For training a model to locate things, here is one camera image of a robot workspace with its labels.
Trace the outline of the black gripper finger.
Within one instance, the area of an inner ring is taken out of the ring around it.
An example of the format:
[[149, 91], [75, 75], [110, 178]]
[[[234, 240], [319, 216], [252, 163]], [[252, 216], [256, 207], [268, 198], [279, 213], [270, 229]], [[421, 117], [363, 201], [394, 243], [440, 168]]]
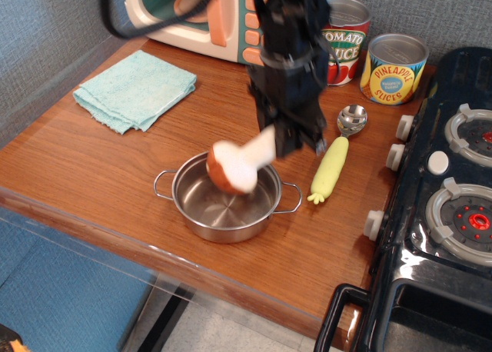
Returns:
[[267, 98], [256, 98], [255, 104], [258, 127], [260, 131], [263, 131], [267, 126], [274, 123], [278, 116], [278, 109]]
[[327, 150], [327, 142], [321, 132], [312, 131], [298, 123], [276, 121], [274, 123], [274, 139], [277, 158], [285, 158], [305, 145], [317, 155]]

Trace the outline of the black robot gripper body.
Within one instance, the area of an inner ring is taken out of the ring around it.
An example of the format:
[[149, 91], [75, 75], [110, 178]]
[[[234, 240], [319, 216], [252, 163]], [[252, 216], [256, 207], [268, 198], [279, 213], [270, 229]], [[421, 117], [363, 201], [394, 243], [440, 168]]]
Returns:
[[250, 93], [267, 98], [278, 109], [274, 121], [290, 121], [312, 131], [327, 126], [319, 96], [327, 84], [328, 55], [315, 54], [294, 62], [273, 61], [248, 67]]

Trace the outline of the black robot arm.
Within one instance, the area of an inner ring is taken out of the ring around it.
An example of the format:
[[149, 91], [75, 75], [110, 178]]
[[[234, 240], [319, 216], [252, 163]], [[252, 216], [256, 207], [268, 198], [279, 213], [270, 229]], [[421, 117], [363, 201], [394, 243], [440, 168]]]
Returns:
[[327, 0], [254, 0], [263, 32], [261, 65], [248, 67], [258, 126], [274, 127], [277, 158], [304, 145], [323, 151], [327, 127], [319, 97], [327, 86], [331, 45]]

